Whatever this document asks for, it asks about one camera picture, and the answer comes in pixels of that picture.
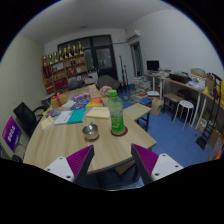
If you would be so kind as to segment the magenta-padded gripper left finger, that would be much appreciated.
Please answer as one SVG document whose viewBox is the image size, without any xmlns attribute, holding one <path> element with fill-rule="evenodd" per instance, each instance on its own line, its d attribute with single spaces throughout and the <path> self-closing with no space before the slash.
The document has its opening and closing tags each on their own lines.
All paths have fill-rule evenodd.
<svg viewBox="0 0 224 224">
<path fill-rule="evenodd" d="M 58 157 L 46 171 L 69 182 L 82 183 L 94 157 L 94 146 L 87 146 L 68 157 Z"/>
</svg>

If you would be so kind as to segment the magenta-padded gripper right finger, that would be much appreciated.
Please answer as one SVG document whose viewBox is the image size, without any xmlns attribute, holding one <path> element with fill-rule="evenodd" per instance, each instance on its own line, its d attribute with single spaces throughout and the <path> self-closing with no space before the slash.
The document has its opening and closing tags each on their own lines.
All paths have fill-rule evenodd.
<svg viewBox="0 0 224 224">
<path fill-rule="evenodd" d="M 131 145 L 131 154 L 145 185 L 182 169 L 182 166 L 168 154 L 158 155 L 136 144 Z"/>
</svg>

